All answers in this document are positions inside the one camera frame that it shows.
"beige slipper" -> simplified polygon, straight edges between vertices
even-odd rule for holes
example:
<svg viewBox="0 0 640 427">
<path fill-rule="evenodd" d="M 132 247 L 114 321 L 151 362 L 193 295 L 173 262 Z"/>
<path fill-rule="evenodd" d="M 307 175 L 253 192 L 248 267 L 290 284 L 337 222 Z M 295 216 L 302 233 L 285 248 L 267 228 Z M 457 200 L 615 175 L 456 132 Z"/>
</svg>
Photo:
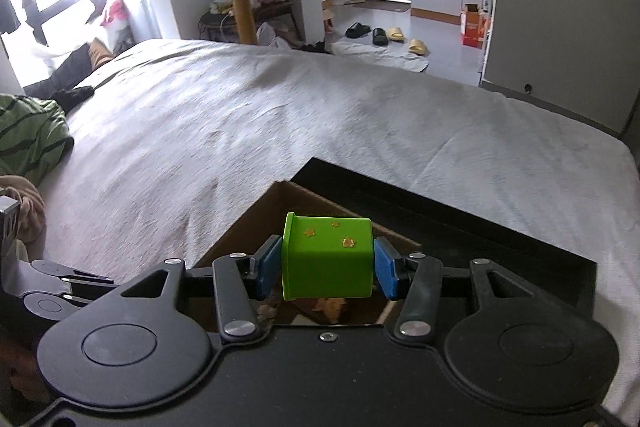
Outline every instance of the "beige slipper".
<svg viewBox="0 0 640 427">
<path fill-rule="evenodd" d="M 420 55 L 420 57 L 424 57 L 427 54 L 427 46 L 424 45 L 420 39 L 413 39 L 409 42 L 409 53 L 415 53 L 416 55 Z"/>
<path fill-rule="evenodd" d="M 404 42 L 402 28 L 390 28 L 386 31 L 386 37 L 393 42 Z"/>
</svg>

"slipper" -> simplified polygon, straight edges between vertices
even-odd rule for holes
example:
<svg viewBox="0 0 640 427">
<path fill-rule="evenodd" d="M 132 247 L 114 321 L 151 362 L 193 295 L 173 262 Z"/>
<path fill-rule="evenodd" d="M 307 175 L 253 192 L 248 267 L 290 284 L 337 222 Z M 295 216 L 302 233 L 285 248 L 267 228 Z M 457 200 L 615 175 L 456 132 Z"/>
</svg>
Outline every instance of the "slipper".
<svg viewBox="0 0 640 427">
<path fill-rule="evenodd" d="M 386 38 L 386 32 L 382 28 L 373 30 L 373 44 L 375 46 L 388 46 L 389 39 Z"/>
<path fill-rule="evenodd" d="M 386 31 L 386 36 L 393 42 L 404 42 L 404 33 L 402 28 L 391 28 Z"/>
<path fill-rule="evenodd" d="M 350 39 L 359 39 L 370 31 L 371 28 L 369 26 L 365 26 L 363 24 L 360 24 L 359 22 L 356 22 L 345 32 L 345 35 Z"/>
<path fill-rule="evenodd" d="M 427 54 L 427 46 L 424 45 L 420 39 L 414 39 L 409 42 L 409 53 L 415 53 L 416 55 L 420 55 L 420 57 L 424 57 Z"/>
</svg>

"blue gripper pad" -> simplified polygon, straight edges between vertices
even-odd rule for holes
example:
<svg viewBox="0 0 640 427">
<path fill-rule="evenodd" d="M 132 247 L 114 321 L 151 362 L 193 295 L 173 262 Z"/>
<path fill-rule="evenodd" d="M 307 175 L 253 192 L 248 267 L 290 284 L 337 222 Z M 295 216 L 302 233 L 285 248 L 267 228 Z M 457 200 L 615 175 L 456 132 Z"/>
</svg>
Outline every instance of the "blue gripper pad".
<svg viewBox="0 0 640 427">
<path fill-rule="evenodd" d="M 398 252 L 384 238 L 373 241 L 374 266 L 378 283 L 387 299 L 398 298 L 398 278 L 394 270 L 393 254 Z"/>
<path fill-rule="evenodd" d="M 263 255 L 258 268 L 258 277 L 255 280 L 255 292 L 258 300 L 266 299 L 280 275 L 280 252 L 282 250 L 282 238 L 272 245 Z"/>
</svg>

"red box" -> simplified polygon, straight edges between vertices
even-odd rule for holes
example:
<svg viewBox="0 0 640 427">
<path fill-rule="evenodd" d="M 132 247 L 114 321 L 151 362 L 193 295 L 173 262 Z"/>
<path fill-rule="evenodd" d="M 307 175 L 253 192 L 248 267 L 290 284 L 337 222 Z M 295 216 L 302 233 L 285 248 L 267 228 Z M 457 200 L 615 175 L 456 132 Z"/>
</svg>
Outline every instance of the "red box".
<svg viewBox="0 0 640 427">
<path fill-rule="evenodd" d="M 484 16 L 477 4 L 467 4 L 460 16 L 462 43 L 472 48 L 482 48 L 484 42 Z"/>
</svg>

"floor mat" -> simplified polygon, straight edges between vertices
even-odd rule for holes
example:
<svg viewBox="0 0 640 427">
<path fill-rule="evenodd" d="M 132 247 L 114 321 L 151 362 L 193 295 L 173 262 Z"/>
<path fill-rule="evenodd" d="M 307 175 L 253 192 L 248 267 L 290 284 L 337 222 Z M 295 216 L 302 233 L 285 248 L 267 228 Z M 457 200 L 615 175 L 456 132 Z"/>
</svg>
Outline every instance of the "floor mat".
<svg viewBox="0 0 640 427">
<path fill-rule="evenodd" d="M 370 10 L 384 10 L 387 12 L 404 13 L 411 5 L 407 2 L 396 1 L 380 1 L 380 0 L 366 0 L 361 3 L 353 4 L 354 8 L 369 8 Z"/>
<path fill-rule="evenodd" d="M 393 42 L 388 47 L 377 48 L 368 44 L 340 40 L 332 44 L 331 51 L 334 55 L 356 58 L 366 64 L 400 68 L 415 73 L 421 73 L 429 66 L 426 58 L 408 53 L 402 44 Z"/>
</svg>

